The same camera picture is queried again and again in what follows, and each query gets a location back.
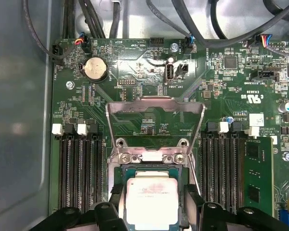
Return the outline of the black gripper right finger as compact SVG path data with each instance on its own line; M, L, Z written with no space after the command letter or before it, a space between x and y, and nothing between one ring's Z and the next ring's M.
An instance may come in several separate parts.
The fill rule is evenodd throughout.
M288 225L257 208L241 207L232 214L205 202L194 184L184 186L184 211L193 231L289 231Z

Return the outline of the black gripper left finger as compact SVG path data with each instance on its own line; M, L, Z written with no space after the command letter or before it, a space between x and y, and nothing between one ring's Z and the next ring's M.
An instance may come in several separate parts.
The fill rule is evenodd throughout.
M123 184L115 184L109 202L101 202L85 213L76 207L64 207L39 224L32 231L126 231L125 221L119 217L118 207Z

